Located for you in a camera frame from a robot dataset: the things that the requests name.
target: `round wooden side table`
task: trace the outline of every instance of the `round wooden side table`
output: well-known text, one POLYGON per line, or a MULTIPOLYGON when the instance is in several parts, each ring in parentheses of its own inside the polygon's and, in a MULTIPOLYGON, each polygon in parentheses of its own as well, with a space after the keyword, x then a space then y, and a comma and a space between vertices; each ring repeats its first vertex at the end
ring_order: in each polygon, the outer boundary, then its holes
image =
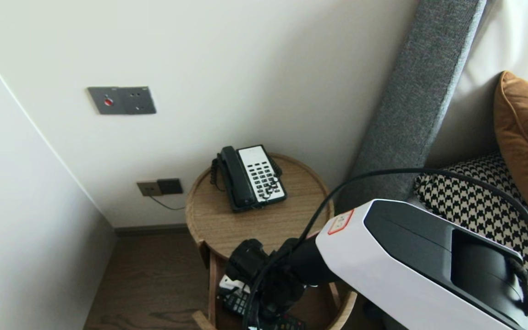
MULTIPOLYGON (((321 178, 305 164, 280 154, 270 153, 270 156, 283 171, 280 180, 287 193, 284 201, 263 209, 234 213, 227 194, 210 184, 209 169, 199 175, 187 197, 187 226, 209 268, 208 317, 201 311, 193 314, 204 330, 240 328, 241 318, 223 311, 216 299, 216 289, 232 251, 243 240, 256 238, 262 242, 266 253, 270 253, 287 238, 300 236, 329 193, 321 178)), ((220 187, 224 188, 219 173, 218 176, 220 187)), ((329 202, 311 232, 323 228, 333 217, 333 212, 333 203, 329 202)), ((309 288, 291 313, 306 321, 308 330, 338 330, 349 317, 355 301, 356 293, 350 290, 339 292, 331 283, 309 288)))

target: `telephone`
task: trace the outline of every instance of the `telephone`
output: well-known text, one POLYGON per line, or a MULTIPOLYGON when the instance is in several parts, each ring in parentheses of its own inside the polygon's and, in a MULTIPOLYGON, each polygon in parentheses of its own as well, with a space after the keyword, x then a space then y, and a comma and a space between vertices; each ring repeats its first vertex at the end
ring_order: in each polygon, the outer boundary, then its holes
POLYGON ((234 212, 258 209, 286 199, 280 176, 282 170, 261 144, 234 150, 224 147, 213 159, 211 184, 217 185, 217 169, 224 179, 225 191, 234 212))

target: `gray wall plate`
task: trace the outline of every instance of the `gray wall plate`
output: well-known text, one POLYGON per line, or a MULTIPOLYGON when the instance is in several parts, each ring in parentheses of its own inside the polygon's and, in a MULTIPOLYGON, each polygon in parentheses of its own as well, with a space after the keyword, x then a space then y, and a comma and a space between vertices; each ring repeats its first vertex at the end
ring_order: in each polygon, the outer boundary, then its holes
POLYGON ((156 113, 147 86, 87 88, 101 115, 144 115, 156 113))

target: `baseboard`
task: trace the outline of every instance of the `baseboard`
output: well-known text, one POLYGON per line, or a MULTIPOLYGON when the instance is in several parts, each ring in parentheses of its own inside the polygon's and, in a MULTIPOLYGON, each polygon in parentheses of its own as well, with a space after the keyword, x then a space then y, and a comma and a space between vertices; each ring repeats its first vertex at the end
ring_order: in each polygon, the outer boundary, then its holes
POLYGON ((187 224, 145 225, 141 227, 121 227, 114 229, 118 237, 181 234, 189 232, 187 224))

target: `wooden tabletop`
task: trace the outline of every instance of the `wooden tabletop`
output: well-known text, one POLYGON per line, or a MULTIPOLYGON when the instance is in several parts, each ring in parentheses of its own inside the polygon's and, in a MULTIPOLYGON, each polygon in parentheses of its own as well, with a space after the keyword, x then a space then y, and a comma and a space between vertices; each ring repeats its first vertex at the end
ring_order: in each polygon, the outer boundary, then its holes
MULTIPOLYGON (((300 236, 329 191, 321 178, 300 161, 280 154, 270 153, 270 156, 282 169, 280 181, 285 186, 287 199, 264 209, 233 213, 227 194, 209 183, 209 169, 197 178, 187 197, 186 218, 199 248, 206 245, 228 258, 248 238, 262 242, 264 251, 270 253, 287 238, 300 236)), ((333 202, 319 215, 311 232, 320 230, 331 217, 333 202)))

